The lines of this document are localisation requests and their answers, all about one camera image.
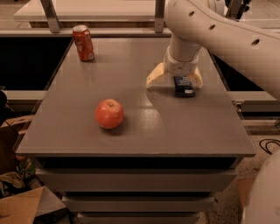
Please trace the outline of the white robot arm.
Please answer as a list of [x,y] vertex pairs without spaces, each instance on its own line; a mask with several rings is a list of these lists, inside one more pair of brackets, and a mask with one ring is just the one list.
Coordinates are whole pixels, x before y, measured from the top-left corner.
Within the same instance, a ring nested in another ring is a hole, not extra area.
[[[268,94],[280,100],[280,37],[227,19],[201,0],[169,0],[164,21],[171,41],[164,62],[146,86],[170,87],[175,76],[193,74],[203,46]],[[280,224],[280,153],[262,165],[252,185],[241,224]]]

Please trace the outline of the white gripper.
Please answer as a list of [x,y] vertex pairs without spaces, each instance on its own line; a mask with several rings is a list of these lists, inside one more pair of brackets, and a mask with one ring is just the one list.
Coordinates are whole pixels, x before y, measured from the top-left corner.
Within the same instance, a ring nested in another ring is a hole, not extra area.
[[190,51],[186,59],[176,59],[167,48],[164,63],[159,63],[146,79],[147,88],[173,88],[172,76],[188,76],[193,88],[202,88],[203,80],[198,69],[200,48]]

